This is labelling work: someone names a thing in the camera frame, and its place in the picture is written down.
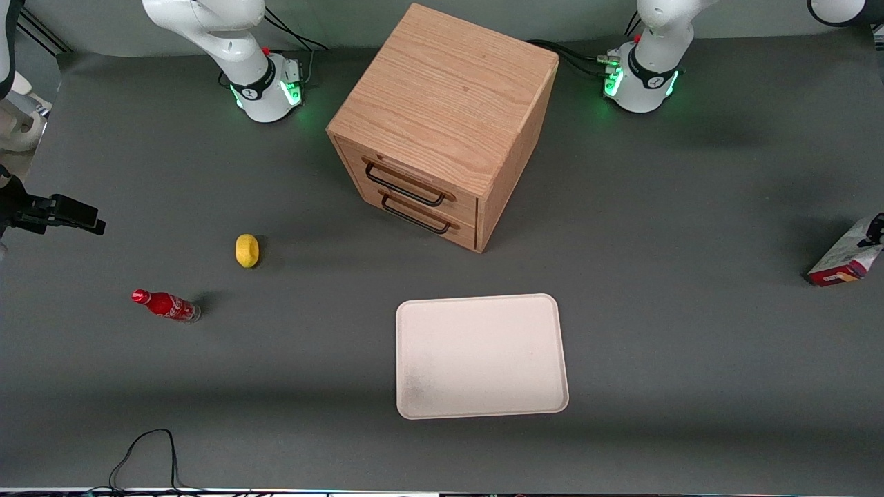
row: red bottle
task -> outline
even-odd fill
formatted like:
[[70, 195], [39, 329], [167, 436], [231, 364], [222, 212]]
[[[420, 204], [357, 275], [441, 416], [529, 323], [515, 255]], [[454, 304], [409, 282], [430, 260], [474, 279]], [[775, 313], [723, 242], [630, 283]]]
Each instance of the red bottle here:
[[151, 294], [145, 290], [135, 290], [132, 292], [132, 302], [139, 303], [147, 307], [159, 317], [168, 317], [183, 323], [193, 323], [200, 318], [200, 306], [178, 298], [175, 295], [166, 292], [156, 292]]

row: black cable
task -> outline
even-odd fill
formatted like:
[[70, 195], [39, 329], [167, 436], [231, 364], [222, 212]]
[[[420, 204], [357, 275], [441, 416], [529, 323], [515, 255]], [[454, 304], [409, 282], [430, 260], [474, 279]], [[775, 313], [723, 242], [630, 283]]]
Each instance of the black cable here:
[[636, 24], [635, 24], [633, 27], [631, 27], [631, 28], [629, 29], [629, 31], [626, 33], [626, 36], [632, 36], [632, 32], [635, 31], [636, 28], [638, 27], [638, 25], [641, 24], [641, 23], [642, 23], [642, 20], [641, 20], [641, 19], [637, 19], [637, 20], [636, 20]]
[[265, 9], [265, 10], [267, 11], [267, 13], [269, 13], [269, 14], [270, 14], [270, 15], [271, 15], [271, 16], [272, 16], [272, 17], [273, 17], [273, 18], [274, 18], [274, 19], [275, 19], [280, 25], [282, 25], [282, 26], [278, 26], [278, 25], [276, 25], [275, 23], [273, 23], [270, 19], [267, 19], [267, 21], [270, 22], [273, 26], [276, 26], [277, 28], [282, 29], [283, 31], [289, 33], [291, 36], [294, 36], [294, 37], [297, 38], [298, 41], [301, 42], [301, 43], [310, 42], [310, 43], [313, 43], [314, 45], [316, 45], [317, 47], [319, 47], [319, 48], [321, 48], [321, 49], [323, 49], [323, 50], [328, 50], [328, 49], [329, 49], [328, 47], [326, 47], [325, 45], [323, 45], [323, 44], [320, 43], [320, 42], [316, 42], [316, 41], [310, 40], [307, 36], [302, 36], [302, 35], [300, 35], [300, 34], [295, 33], [294, 31], [292, 31], [292, 29], [291, 29], [291, 28], [285, 23], [285, 21], [283, 21], [282, 19], [279, 18], [278, 15], [276, 15], [276, 14], [273, 13], [273, 11], [270, 9], [270, 7], [264, 7], [264, 9]]
[[52, 55], [52, 57], [54, 57], [56, 55], [56, 53], [51, 48], [44, 45], [43, 42], [41, 42], [39, 38], [37, 38], [36, 36], [31, 34], [31, 32], [27, 30], [27, 28], [25, 28], [24, 26], [21, 25], [21, 23], [17, 23], [17, 26], [21, 29], [21, 31], [24, 34], [27, 34], [28, 36], [30, 36], [32, 40], [37, 42], [37, 44], [40, 45], [41, 47], [43, 47], [44, 50], [48, 51]]
[[287, 33], [287, 34], [290, 34], [291, 36], [294, 36], [294, 39], [297, 40], [298, 42], [300, 42], [301, 45], [304, 45], [304, 48], [305, 48], [305, 49], [310, 50], [311, 52], [313, 51], [313, 47], [307, 45], [307, 42], [303, 41], [303, 40], [300, 38], [300, 36], [298, 36], [297, 34], [295, 34], [294, 32], [292, 32], [291, 29], [287, 29], [287, 28], [285, 28], [285, 27], [280, 26], [279, 24], [273, 22], [273, 19], [270, 19], [270, 18], [265, 18], [265, 19], [267, 19], [267, 22], [269, 22], [269, 23], [271, 24], [271, 26], [273, 26], [273, 27], [275, 27], [275, 28], [281, 30], [283, 33]]
[[31, 12], [27, 11], [27, 9], [22, 8], [20, 15], [27, 22], [31, 23], [32, 26], [36, 27], [37, 31], [42, 33], [42, 35], [45, 36], [47, 40], [52, 42], [52, 44], [54, 44], [58, 48], [58, 51], [60, 51], [61, 53], [70, 53], [73, 51], [70, 47], [67, 47], [66, 43], [61, 42], [61, 40], [58, 39], [57, 36], [53, 36], [52, 34], [47, 33], [45, 30], [43, 30], [43, 28], [40, 27], [40, 24], [37, 24], [37, 22], [35, 21], [36, 18], [34, 17], [34, 15], [32, 15]]
[[181, 477], [178, 474], [178, 451], [175, 450], [175, 439], [172, 437], [171, 432], [166, 428], [156, 428], [155, 430], [144, 432], [141, 435], [138, 435], [135, 440], [133, 440], [133, 442], [129, 445], [129, 449], [126, 450], [126, 455], [123, 456], [123, 459], [121, 459], [120, 462], [117, 463], [116, 466], [114, 466], [113, 470], [110, 470], [110, 475], [108, 475], [108, 487], [112, 490], [112, 492], [119, 493], [123, 491], [123, 489], [117, 485], [117, 475], [119, 474], [119, 471], [123, 469], [123, 466], [126, 465], [126, 461], [129, 460], [129, 456], [132, 455], [132, 451], [135, 449], [135, 446], [138, 444], [139, 440], [150, 435], [151, 433], [156, 432], [163, 432], [166, 434], [167, 437], [169, 437], [169, 446], [171, 447], [171, 473], [169, 481], [171, 483], [171, 488], [178, 491], [179, 493], [185, 492], [181, 487], [188, 486], [181, 482]]
[[586, 60], [586, 61], [590, 61], [590, 62], [596, 61], [595, 57], [585, 56], [584, 54], [582, 54], [578, 51], [572, 50], [572, 49], [566, 47], [565, 45], [562, 45], [561, 43], [548, 42], [547, 40], [528, 40], [527, 43], [530, 43], [532, 45], [537, 45], [538, 47], [543, 47], [545, 49], [549, 49], [554, 52], [566, 53], [571, 57], [579, 58], [581, 60]]
[[626, 29], [623, 30], [623, 36], [629, 36], [629, 32], [631, 31], [630, 28], [632, 27], [632, 21], [636, 20], [636, 17], [638, 17], [638, 11], [636, 11], [636, 13], [632, 14], [632, 17], [629, 18], [629, 22], [626, 23]]
[[564, 45], [561, 45], [556, 42], [548, 42], [547, 40], [528, 40], [528, 43], [532, 45], [537, 45], [540, 48], [547, 49], [559, 54], [559, 57], [571, 64], [577, 71], [581, 73], [588, 74], [590, 76], [605, 78], [607, 74], [601, 71], [592, 71], [587, 68], [586, 64], [595, 64], [596, 59], [594, 57], [585, 56], [579, 52], [576, 52]]

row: gray tabletop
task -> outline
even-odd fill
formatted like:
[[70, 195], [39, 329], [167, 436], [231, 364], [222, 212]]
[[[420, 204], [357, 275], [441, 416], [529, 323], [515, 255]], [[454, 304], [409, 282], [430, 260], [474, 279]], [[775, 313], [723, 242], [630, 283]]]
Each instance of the gray tabletop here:
[[[108, 229], [4, 237], [4, 485], [100, 485], [164, 426], [193, 486], [884, 493], [884, 268], [802, 279], [884, 205], [868, 33], [696, 41], [651, 115], [562, 66], [481, 256], [363, 203], [335, 155], [324, 127], [372, 55], [317, 55], [271, 125], [207, 57], [65, 60], [28, 187]], [[205, 317], [152, 317], [136, 287]], [[560, 305], [564, 412], [400, 417], [401, 302], [536, 292]], [[164, 443], [120, 483], [166, 485]]]

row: yellow lemon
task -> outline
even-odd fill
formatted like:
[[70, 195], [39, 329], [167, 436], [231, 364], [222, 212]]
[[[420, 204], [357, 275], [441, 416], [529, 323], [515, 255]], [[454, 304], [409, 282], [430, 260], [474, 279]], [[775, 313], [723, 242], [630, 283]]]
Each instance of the yellow lemon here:
[[258, 239], [250, 234], [241, 234], [236, 239], [236, 262], [242, 267], [258, 264]]

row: black metal handle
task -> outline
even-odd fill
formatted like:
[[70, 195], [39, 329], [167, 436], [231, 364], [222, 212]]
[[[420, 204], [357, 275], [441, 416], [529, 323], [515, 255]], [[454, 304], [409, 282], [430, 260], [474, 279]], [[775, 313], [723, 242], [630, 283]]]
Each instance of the black metal handle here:
[[389, 205], [386, 204], [387, 200], [390, 200], [390, 196], [384, 195], [384, 199], [381, 200], [381, 207], [383, 207], [384, 210], [393, 214], [397, 218], [405, 219], [406, 221], [408, 221], [410, 223], [414, 223], [427, 231], [433, 232], [435, 234], [445, 234], [445, 233], [448, 233], [448, 228], [451, 227], [451, 223], [445, 223], [444, 227], [434, 228], [419, 219], [412, 218], [411, 216], [409, 216], [408, 214], [406, 214], [404, 212], [400, 212], [398, 210], [395, 210], [393, 207], [390, 207]]
[[423, 198], [420, 195], [415, 195], [404, 188], [397, 187], [396, 185], [393, 185], [390, 181], [381, 180], [379, 177], [371, 174], [371, 170], [374, 168], [375, 168], [375, 165], [372, 162], [368, 162], [368, 165], [365, 166], [365, 175], [369, 177], [369, 180], [374, 181], [378, 185], [384, 185], [385, 187], [390, 188], [392, 191], [394, 191], [398, 194], [402, 194], [402, 195], [410, 198], [411, 200], [414, 200], [416, 202], [420, 202], [423, 205], [427, 205], [429, 207], [438, 207], [442, 203], [442, 201], [445, 200], [445, 194], [439, 194], [439, 198], [436, 200], [429, 200], [429, 199]]

